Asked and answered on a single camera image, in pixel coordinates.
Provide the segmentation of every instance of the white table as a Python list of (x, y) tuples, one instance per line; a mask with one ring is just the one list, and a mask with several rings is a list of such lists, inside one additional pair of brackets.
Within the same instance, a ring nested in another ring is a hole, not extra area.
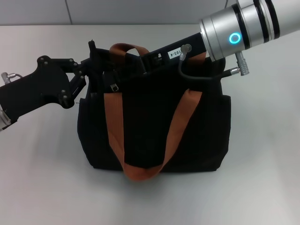
[[(197, 32), (197, 25), (0, 27), (0, 72), (30, 74), (41, 55), (80, 62), (92, 39), (98, 48), (125, 42), (152, 51)], [(0, 224), (300, 224), (299, 39), (298, 32), (246, 51), (251, 74), (224, 79), (232, 131), (216, 172), (134, 183), (89, 165), (78, 105), (21, 117), (0, 133)]]

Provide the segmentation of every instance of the glowing blue light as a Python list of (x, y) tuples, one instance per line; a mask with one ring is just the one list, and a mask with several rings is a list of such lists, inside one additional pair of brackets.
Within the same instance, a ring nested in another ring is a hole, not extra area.
[(230, 35), (229, 37), (229, 42), (233, 45), (238, 44), (242, 39), (241, 34), (239, 33), (233, 33), (232, 35)]

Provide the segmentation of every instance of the white label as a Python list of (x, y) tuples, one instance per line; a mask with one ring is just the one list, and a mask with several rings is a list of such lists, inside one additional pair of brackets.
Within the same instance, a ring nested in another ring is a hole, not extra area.
[(174, 59), (174, 58), (180, 56), (180, 54), (181, 54), (181, 48), (180, 47), (174, 49), (173, 51), (168, 52), (168, 55), (169, 55), (170, 59)]

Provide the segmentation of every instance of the bag strap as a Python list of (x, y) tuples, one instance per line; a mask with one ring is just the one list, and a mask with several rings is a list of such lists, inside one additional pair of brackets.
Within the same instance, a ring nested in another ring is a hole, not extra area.
[[(115, 44), (110, 49), (112, 59), (116, 63), (124, 64), (126, 51), (133, 48), (135, 48), (140, 55), (148, 53), (147, 49), (136, 45)], [(154, 177), (162, 170), (176, 152), (188, 122), (199, 104), (201, 95), (202, 93), (198, 91), (185, 91), (176, 108), (169, 128), (164, 161), (162, 165), (150, 169), (139, 168), (125, 163), (122, 93), (106, 93), (104, 95), (109, 144), (120, 161), (124, 173), (130, 179), (147, 180)]]

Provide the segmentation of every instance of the gray wall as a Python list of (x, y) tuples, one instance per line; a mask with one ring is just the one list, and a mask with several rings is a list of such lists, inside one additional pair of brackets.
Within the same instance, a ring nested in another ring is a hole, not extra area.
[(0, 25), (185, 24), (226, 0), (0, 0)]

